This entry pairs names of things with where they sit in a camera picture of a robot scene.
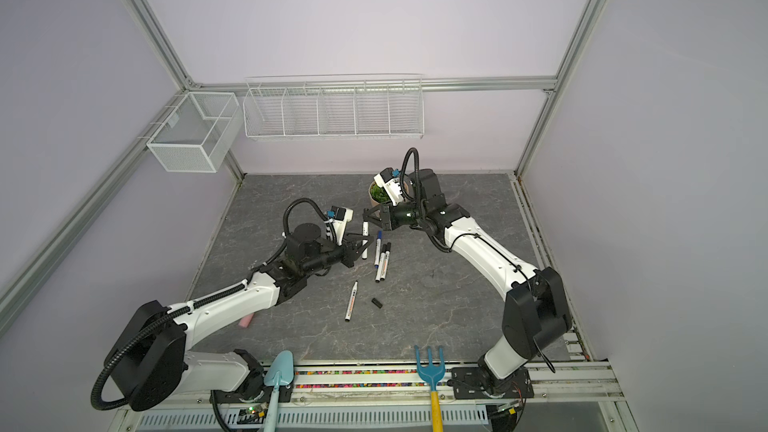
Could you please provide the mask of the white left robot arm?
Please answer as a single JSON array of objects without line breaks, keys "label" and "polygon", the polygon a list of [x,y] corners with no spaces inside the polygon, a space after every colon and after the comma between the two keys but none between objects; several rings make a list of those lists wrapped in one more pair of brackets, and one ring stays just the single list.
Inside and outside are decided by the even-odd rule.
[{"label": "white left robot arm", "polygon": [[242,400],[257,397],[265,384],[264,369],[253,355],[243,349],[197,352],[195,345],[249,314],[288,301],[310,277],[335,264],[353,267],[371,245],[358,233],[335,242],[294,232],[247,279],[172,306],[145,303],[107,354],[91,390],[91,406],[146,411],[174,394],[200,391],[221,391]]}]

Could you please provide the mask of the white marker blue cap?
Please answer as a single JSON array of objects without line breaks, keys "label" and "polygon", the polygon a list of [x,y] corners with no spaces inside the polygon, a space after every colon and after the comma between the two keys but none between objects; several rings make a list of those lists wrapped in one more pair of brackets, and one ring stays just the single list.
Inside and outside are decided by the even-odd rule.
[{"label": "white marker blue cap", "polygon": [[374,267],[375,267],[375,270],[377,272],[379,271],[380,264],[381,264],[381,262],[383,260],[382,259],[382,257],[383,257],[382,253],[385,252],[385,251],[382,250],[383,249],[383,245],[384,245],[383,244],[383,232],[381,230],[379,230],[377,232],[377,237],[376,237],[376,249],[375,249],[375,253],[376,254],[375,254],[375,261],[374,261]]}]

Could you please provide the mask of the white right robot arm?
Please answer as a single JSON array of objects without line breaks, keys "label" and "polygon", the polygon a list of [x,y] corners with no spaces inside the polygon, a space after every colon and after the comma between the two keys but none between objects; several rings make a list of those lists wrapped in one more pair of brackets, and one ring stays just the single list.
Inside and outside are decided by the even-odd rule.
[{"label": "white right robot arm", "polygon": [[504,300],[502,336],[478,361],[480,389],[501,396],[513,375],[569,332],[573,318],[562,277],[539,269],[504,248],[462,206],[447,201],[431,169],[406,174],[391,167],[373,184],[387,200],[364,211],[382,230],[407,226],[424,232],[445,253],[456,252],[487,279]]}]

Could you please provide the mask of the white marker pen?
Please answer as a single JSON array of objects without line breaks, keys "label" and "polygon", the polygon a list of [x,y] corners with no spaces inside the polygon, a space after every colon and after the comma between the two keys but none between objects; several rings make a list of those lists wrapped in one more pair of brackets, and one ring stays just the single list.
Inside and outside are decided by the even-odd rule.
[{"label": "white marker pen", "polygon": [[383,277],[381,281],[384,281],[387,276],[387,270],[388,270],[388,265],[390,261],[390,255],[391,255],[391,248],[392,248],[392,244],[390,242],[387,242],[386,243],[386,259],[384,264]]},{"label": "white marker pen", "polygon": [[375,276],[376,283],[379,283],[382,280],[385,259],[386,259],[386,245],[383,245],[381,247],[381,251],[378,254],[377,262],[376,262],[376,276]]},{"label": "white marker pen", "polygon": [[361,258],[363,260],[367,260],[368,259],[368,237],[369,237],[369,223],[367,221],[364,221],[362,223],[362,235],[364,239],[363,239],[363,249],[361,253]]},{"label": "white marker pen", "polygon": [[345,317],[344,317],[345,322],[351,321],[351,317],[352,317],[352,313],[354,310],[354,305],[355,305],[355,301],[358,293],[358,287],[359,287],[359,281],[356,280],[352,286],[349,301],[345,311]]}]

